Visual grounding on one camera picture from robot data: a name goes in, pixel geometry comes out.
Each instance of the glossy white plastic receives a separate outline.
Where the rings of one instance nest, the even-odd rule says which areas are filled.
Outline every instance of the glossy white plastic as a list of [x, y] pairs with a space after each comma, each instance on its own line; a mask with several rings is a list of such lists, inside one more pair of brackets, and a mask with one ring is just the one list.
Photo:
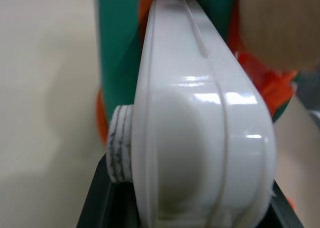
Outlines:
[[250, 228], [268, 208], [271, 117], [196, 0], [152, 3], [131, 162], [143, 228]]

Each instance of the white plastic object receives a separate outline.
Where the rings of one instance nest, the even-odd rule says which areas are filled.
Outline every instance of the white plastic object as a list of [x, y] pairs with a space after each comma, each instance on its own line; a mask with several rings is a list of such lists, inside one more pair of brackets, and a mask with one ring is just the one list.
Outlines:
[[253, 228], [276, 173], [260, 94], [196, 0], [154, 0], [133, 107], [143, 228]]

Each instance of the beige table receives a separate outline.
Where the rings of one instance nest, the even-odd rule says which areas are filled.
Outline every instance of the beige table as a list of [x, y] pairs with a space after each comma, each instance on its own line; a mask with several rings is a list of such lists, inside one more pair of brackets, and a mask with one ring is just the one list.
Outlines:
[[[0, 0], [0, 227], [74, 228], [104, 150], [93, 0]], [[320, 133], [296, 100], [275, 125], [277, 181], [320, 224]]]

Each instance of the green fabric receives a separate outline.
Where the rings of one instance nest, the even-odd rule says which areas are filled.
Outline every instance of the green fabric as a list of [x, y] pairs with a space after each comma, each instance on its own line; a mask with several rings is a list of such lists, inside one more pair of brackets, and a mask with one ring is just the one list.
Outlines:
[[[199, 0], [226, 40], [234, 0]], [[101, 83], [108, 121], [118, 105], [133, 104], [141, 58], [139, 0], [98, 0]]]
[[141, 44], [139, 0], [98, 0], [101, 83], [108, 121], [118, 105], [134, 103]]

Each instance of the skin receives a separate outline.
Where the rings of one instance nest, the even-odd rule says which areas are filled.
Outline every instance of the skin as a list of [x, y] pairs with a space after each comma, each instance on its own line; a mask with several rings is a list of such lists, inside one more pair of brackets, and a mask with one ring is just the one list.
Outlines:
[[320, 65], [320, 0], [239, 0], [240, 35], [275, 70]]

